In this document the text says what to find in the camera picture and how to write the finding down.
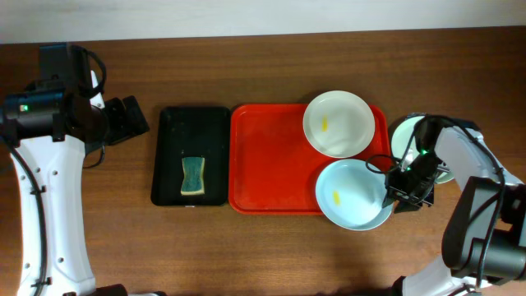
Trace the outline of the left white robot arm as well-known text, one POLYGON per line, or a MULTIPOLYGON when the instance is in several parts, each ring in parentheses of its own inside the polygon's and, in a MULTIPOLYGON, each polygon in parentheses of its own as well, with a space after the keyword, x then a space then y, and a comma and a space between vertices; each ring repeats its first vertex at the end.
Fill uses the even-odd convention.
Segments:
POLYGON ((81 200, 84 160, 149 129, 137 100, 102 101, 63 89, 9 95, 1 138, 13 160, 21 199, 19 295, 124 295, 97 287, 85 245, 81 200))

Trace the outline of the light blue plate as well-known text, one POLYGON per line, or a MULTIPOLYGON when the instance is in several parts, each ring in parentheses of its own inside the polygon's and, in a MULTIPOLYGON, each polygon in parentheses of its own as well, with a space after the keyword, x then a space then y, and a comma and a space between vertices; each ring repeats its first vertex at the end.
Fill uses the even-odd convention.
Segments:
POLYGON ((383 201, 385 176, 373 173, 364 161, 337 160, 316 180, 315 195, 323 215, 341 228, 368 231, 386 222, 393 206, 383 201))

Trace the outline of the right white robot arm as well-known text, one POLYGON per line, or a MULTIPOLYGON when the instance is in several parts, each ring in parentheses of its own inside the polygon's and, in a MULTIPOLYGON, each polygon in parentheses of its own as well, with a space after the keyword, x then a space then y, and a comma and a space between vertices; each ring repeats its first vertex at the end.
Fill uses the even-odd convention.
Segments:
POLYGON ((418 156, 385 173, 384 206, 396 212, 433 203, 442 168, 462 194, 446 226, 441 254, 422 271, 398 278, 392 295, 479 295, 482 289, 525 279, 525 185, 487 148, 470 121, 427 115, 408 140, 418 156))

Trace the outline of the pale green plate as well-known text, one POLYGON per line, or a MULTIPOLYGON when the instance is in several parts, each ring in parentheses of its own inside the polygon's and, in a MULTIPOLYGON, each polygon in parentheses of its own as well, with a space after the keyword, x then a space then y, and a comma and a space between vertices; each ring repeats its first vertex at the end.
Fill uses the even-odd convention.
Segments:
MULTIPOLYGON (((414 126, 423 118, 424 115, 414 115, 404 119, 396 127, 390 141, 391 152, 395 158, 402 158, 407 148, 408 140, 413 132, 414 126)), ((418 156, 419 152, 416 147, 415 139, 412 139, 411 146, 404 158, 402 168, 406 169, 409 164, 413 162, 418 156)), ((436 184, 447 183, 454 179, 454 175, 449 171, 449 168, 445 164, 442 164, 441 167, 445 169, 445 171, 442 171, 435 179, 436 184)))

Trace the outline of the green yellow sponge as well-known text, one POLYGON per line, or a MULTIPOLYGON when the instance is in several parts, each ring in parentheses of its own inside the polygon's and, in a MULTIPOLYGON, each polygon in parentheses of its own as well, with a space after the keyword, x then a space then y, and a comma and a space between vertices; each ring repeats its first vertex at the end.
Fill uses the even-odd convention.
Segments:
POLYGON ((205 193, 203 157, 182 158, 183 180, 180 193, 182 196, 196 196, 205 193))

